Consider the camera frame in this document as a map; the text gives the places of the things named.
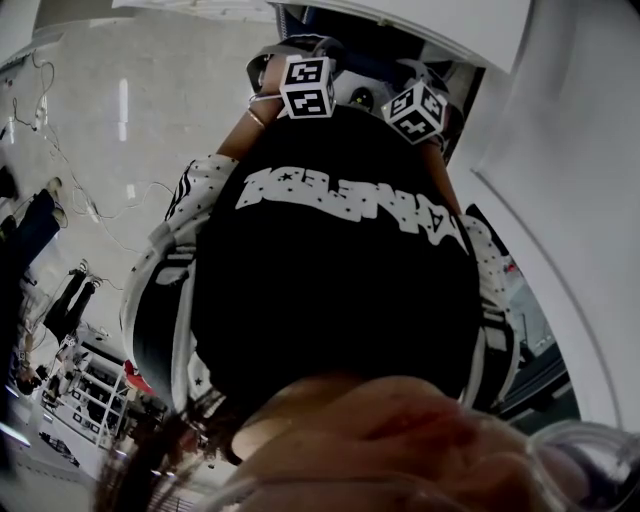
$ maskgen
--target cable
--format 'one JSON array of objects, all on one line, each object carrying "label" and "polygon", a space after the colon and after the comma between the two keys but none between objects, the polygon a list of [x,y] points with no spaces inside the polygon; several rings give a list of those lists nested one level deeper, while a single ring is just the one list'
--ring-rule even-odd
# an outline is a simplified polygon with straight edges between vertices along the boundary
[{"label": "cable", "polygon": [[[40,70],[40,81],[42,83],[42,94],[40,95],[40,97],[38,98],[38,101],[36,103],[36,109],[35,109],[35,118],[38,118],[38,110],[41,107],[41,103],[43,101],[43,99],[45,98],[45,95],[47,94],[47,92],[51,89],[51,87],[53,86],[53,83],[55,81],[55,66],[53,65],[53,63],[49,62],[49,61],[43,61],[42,64],[38,65],[36,63],[35,60],[35,52],[33,52],[31,54],[31,62],[33,63],[34,68]],[[49,81],[49,84],[47,86],[45,86],[45,80],[44,80],[44,68],[46,66],[49,66],[51,68],[51,79]],[[38,128],[36,126],[34,126],[32,123],[29,123],[27,121],[24,121],[22,119],[20,119],[18,117],[18,100],[17,98],[13,98],[13,118],[16,122],[24,125],[24,126],[28,126],[29,128],[31,128],[31,130],[33,132],[37,132]],[[104,228],[104,230],[106,231],[107,235],[109,235],[109,237],[116,243],[118,244],[118,246],[127,252],[132,252],[134,254],[140,255],[142,254],[140,251],[137,251],[135,249],[132,249],[130,247],[125,247],[124,245],[122,245],[122,243],[113,235],[113,233],[111,233],[111,231],[109,230],[107,224],[104,222],[105,220],[113,220],[118,218],[122,213],[124,213],[125,210],[130,210],[130,209],[134,209],[134,208],[138,208],[139,206],[142,206],[146,199],[147,199],[147,195],[149,194],[149,191],[151,190],[151,188],[153,186],[160,186],[162,188],[164,188],[167,192],[169,192],[169,194],[171,194],[171,196],[173,196],[173,191],[167,187],[164,183],[160,183],[157,181],[151,182],[149,184],[149,186],[147,187],[147,189],[145,190],[143,199],[141,202],[134,204],[134,205],[128,205],[125,206],[124,208],[122,208],[119,212],[117,212],[115,215],[102,215],[95,203],[95,201],[93,200],[93,198],[89,195],[89,193],[84,189],[84,187],[82,185],[80,185],[80,182],[78,181],[75,173],[73,172],[73,168],[71,166],[71,162],[69,161],[69,159],[66,157],[66,155],[64,154],[64,152],[62,151],[62,148],[60,147],[60,139],[58,137],[58,134],[56,133],[56,131],[54,130],[53,126],[51,126],[49,123],[46,123],[45,126],[47,126],[49,128],[49,130],[51,131],[51,133],[53,134],[53,136],[55,137],[55,142],[53,140],[51,140],[49,137],[47,137],[46,135],[44,135],[44,139],[49,142],[49,144],[51,144],[53,146],[53,148],[56,150],[56,152],[60,155],[60,157],[66,162],[67,167],[69,169],[69,173],[71,174],[71,177],[73,179],[74,182],[74,188],[73,188],[73,192],[72,192],[72,207],[71,209],[74,211],[74,213],[76,215],[79,216],[86,216],[86,215],[92,215],[96,218],[98,218],[100,224],[102,225],[102,227]],[[84,196],[84,201],[86,204],[86,207],[84,210],[78,210],[78,208],[80,207],[80,205],[78,205],[78,203],[76,202],[76,192],[80,191],[80,193]],[[122,288],[118,288],[117,286],[115,286],[111,281],[106,280],[114,289],[121,291]]]},{"label": "cable", "polygon": [[13,217],[14,217],[16,220],[18,219],[18,212],[21,210],[21,208],[22,208],[25,204],[29,203],[29,201],[33,201],[33,197],[34,197],[34,196],[27,197],[24,201],[22,201],[22,203],[20,204],[20,206],[18,206],[18,207],[15,209],[15,211],[12,213]]},{"label": "cable", "polygon": [[[35,51],[31,54],[31,62],[33,63],[33,67],[34,68],[40,70],[40,82],[42,83],[42,94],[40,95],[40,97],[38,98],[38,101],[36,102],[36,112],[35,112],[35,115],[34,115],[34,117],[37,119],[38,118],[38,109],[40,108],[40,104],[41,104],[42,100],[44,99],[45,95],[49,92],[49,89],[51,89],[51,87],[53,87],[53,82],[56,79],[56,68],[48,60],[43,61],[42,64],[40,66],[38,66],[36,64],[36,52]],[[45,66],[51,66],[51,81],[49,82],[49,85],[47,87],[44,86],[43,69],[44,69]]]},{"label": "cable", "polygon": [[44,339],[47,337],[47,329],[44,329],[43,333],[42,333],[42,338],[40,338],[40,343],[38,343],[35,347],[31,348],[31,352],[33,352],[34,350],[36,350],[37,348],[40,347],[40,345],[42,345],[42,342],[44,341]]}]

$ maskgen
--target floor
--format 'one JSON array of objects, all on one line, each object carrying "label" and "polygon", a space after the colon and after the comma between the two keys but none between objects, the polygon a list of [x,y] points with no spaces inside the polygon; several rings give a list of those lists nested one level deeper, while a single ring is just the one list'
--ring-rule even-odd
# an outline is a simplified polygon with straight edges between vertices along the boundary
[{"label": "floor", "polygon": [[[61,178],[60,203],[69,224],[31,270],[49,295],[82,258],[91,272],[109,280],[84,320],[102,332],[102,348],[112,354],[124,357],[120,289],[171,197],[151,184],[173,189],[192,159],[217,149],[246,108],[247,61],[275,41],[273,25],[143,10],[133,20],[71,27],[60,43],[36,53],[36,62],[55,66],[43,102],[48,125],[33,132],[9,124],[0,165],[13,170],[21,198],[1,213],[10,213],[54,176]],[[46,86],[50,69],[43,71]],[[13,116],[14,97],[17,117],[33,123],[42,92],[40,71],[27,60],[13,85],[0,91],[0,124]],[[87,209],[74,180],[102,220]]]}]

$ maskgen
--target eyeglasses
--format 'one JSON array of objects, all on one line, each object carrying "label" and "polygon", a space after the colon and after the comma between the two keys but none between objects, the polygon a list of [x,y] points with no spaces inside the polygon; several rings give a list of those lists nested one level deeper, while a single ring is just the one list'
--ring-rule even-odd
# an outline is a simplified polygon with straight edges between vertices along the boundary
[{"label": "eyeglasses", "polygon": [[[603,425],[567,421],[531,437],[526,453],[531,476],[548,510],[640,510],[640,437]],[[525,505],[517,510],[525,510]],[[468,512],[469,508],[436,485],[396,476],[367,476],[245,480],[225,487],[194,510]]]}]

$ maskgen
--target white shelving unit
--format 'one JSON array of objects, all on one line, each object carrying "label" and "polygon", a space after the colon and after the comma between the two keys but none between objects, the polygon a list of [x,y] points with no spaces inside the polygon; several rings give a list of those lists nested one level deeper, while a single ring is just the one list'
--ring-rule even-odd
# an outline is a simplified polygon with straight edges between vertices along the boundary
[{"label": "white shelving unit", "polygon": [[[112,386],[100,380],[96,375],[89,372],[92,368],[111,377],[115,377],[115,384]],[[128,388],[122,384],[124,369],[112,361],[93,353],[91,363],[87,370],[88,371],[82,372],[80,380],[85,380],[101,388],[108,396],[106,402],[99,400],[86,390],[77,386],[65,395],[58,397],[58,406],[56,408],[48,406],[45,402],[43,402],[43,407],[47,409],[49,414],[54,418],[89,441],[97,449],[109,449],[127,410]],[[120,407],[114,405],[115,401],[120,402]],[[102,421],[96,421],[89,416],[86,410],[89,402],[104,410]],[[115,427],[112,429],[108,426],[109,415],[115,415],[117,418]]]}]

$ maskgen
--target shelf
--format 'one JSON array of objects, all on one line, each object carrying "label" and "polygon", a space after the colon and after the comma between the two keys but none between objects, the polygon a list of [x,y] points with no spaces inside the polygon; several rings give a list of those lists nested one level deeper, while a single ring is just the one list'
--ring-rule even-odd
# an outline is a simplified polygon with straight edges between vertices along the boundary
[{"label": "shelf", "polygon": [[[97,404],[99,406],[101,406],[103,409],[107,409],[107,404],[105,404],[104,402],[101,402],[100,400],[98,400],[97,398],[91,396],[89,393],[87,393],[86,391],[81,390],[80,388],[75,388],[72,389],[71,391],[69,391],[69,393],[65,396],[69,396],[71,397],[73,400],[77,401],[79,403],[79,400],[77,398],[75,398],[73,396],[74,392],[78,392],[80,393],[82,396],[86,397],[87,399],[89,399],[90,401],[92,401],[94,404]],[[120,413],[114,409],[108,408],[109,412],[116,414],[116,415],[120,415]]]},{"label": "shelf", "polygon": [[57,399],[58,403],[61,403],[62,405],[64,405],[65,407],[68,407],[69,409],[71,409],[71,411],[73,411],[73,414],[77,414],[78,416],[80,416],[81,418],[87,420],[89,423],[91,423],[92,425],[95,425],[96,427],[100,428],[100,423],[98,423],[97,421],[92,420],[89,416],[87,416],[86,414],[84,414],[82,411],[78,411],[76,410],[71,404],[68,404],[67,402],[65,402],[64,400],[62,400],[62,398],[58,397]]},{"label": "shelf", "polygon": [[82,372],[82,376],[86,378],[89,382],[93,382],[96,386],[100,386],[105,391],[108,391],[109,393],[116,393],[116,390],[111,386],[109,386],[109,384],[105,384],[100,379],[98,379],[97,377],[94,377],[90,373]]},{"label": "shelf", "polygon": [[75,434],[78,434],[80,437],[82,437],[83,439],[86,439],[87,441],[89,441],[91,444],[96,445],[96,440],[93,439],[93,436],[97,436],[97,434],[95,434],[94,432],[91,432],[90,434],[83,432],[82,430],[78,430],[78,423],[76,423],[75,421],[67,421],[64,418],[61,418],[60,416],[58,416],[55,412],[49,411],[53,417],[58,420],[60,423],[62,423],[63,425],[65,425],[68,429],[72,430]]},{"label": "shelf", "polygon": [[89,352],[91,352],[91,355],[92,355],[91,363],[90,363],[91,366],[98,367],[99,370],[102,370],[106,373],[113,373],[115,375],[118,375],[119,373],[122,372],[122,364],[117,364],[117,363],[114,363],[113,361],[110,361],[106,357],[103,357],[97,352],[94,352],[89,347],[85,347],[84,345],[83,347],[86,348]]}]

